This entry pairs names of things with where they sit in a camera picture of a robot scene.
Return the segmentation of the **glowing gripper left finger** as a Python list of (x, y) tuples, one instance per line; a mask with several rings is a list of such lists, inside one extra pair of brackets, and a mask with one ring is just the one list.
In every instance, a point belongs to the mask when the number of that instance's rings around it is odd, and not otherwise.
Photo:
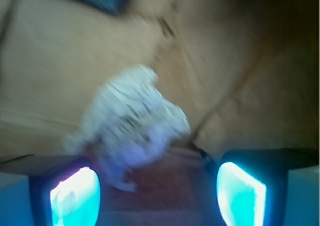
[(28, 179), (36, 226), (96, 224), (101, 206), (101, 183), (87, 157), (32, 156)]

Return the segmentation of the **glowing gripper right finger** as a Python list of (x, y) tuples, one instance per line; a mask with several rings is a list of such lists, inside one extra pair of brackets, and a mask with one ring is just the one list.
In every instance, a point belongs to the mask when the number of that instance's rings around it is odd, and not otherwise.
[(288, 175), (285, 149), (232, 149), (216, 175), (220, 214), (228, 226), (281, 226)]

